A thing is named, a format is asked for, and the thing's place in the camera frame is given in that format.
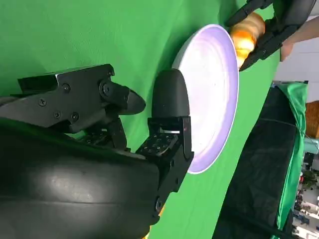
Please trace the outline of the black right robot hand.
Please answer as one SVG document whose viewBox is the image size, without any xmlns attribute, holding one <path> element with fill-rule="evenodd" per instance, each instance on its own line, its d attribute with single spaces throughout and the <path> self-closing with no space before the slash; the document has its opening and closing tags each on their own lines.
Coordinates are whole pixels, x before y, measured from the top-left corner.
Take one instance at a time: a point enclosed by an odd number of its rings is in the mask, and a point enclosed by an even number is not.
<svg viewBox="0 0 319 239">
<path fill-rule="evenodd" d="M 120 119 L 146 106 L 99 65 L 18 80 L 0 99 L 3 239 L 141 239 L 191 165 L 191 118 L 178 69 L 155 80 L 149 136 L 131 152 Z"/>
</svg>

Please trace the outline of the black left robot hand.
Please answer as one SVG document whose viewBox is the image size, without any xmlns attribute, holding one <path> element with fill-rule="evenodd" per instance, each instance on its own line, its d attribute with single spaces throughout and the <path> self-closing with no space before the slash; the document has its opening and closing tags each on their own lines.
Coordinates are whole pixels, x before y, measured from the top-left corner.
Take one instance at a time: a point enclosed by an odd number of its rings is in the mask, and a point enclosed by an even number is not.
<svg viewBox="0 0 319 239">
<path fill-rule="evenodd" d="M 245 20 L 250 13 L 257 9 L 265 9 L 269 5 L 274 8 L 274 16 L 266 20 L 265 32 L 257 39 L 255 49 L 249 53 L 243 66 L 243 71 L 251 67 L 258 60 L 265 60 L 282 43 L 295 33 L 307 20 L 312 11 L 314 0 L 248 0 L 239 8 L 227 21 L 227 26 L 234 26 L 236 23 Z"/>
</svg>

